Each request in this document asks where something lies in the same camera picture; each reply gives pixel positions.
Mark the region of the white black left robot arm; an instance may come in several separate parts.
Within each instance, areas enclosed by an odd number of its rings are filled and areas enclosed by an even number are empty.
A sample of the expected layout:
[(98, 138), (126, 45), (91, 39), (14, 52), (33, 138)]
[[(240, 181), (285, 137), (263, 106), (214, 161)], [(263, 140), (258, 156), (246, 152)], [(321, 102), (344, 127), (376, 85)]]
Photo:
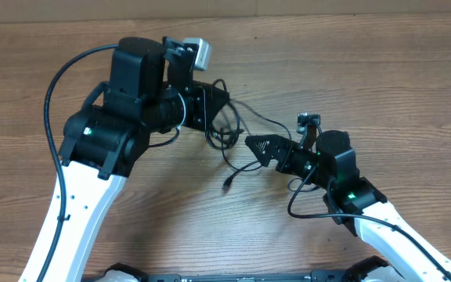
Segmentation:
[(21, 274), (23, 281), (79, 281), (99, 228), (153, 133), (192, 128), (210, 135), (228, 92), (195, 81), (211, 45), (127, 37), (112, 44), (110, 77), (70, 116), (51, 146), (56, 186)]

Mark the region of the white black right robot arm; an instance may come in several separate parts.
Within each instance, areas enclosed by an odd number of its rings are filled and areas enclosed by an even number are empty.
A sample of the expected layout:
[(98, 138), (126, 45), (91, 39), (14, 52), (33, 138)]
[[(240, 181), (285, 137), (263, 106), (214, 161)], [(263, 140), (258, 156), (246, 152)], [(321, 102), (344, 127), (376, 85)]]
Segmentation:
[(301, 177), (326, 191), (327, 218), (375, 248), (371, 270), (351, 271), (347, 280), (451, 281), (451, 260), (413, 229), (366, 177), (359, 174), (347, 132), (313, 133), (301, 143), (278, 135), (248, 136), (246, 145), (261, 165)]

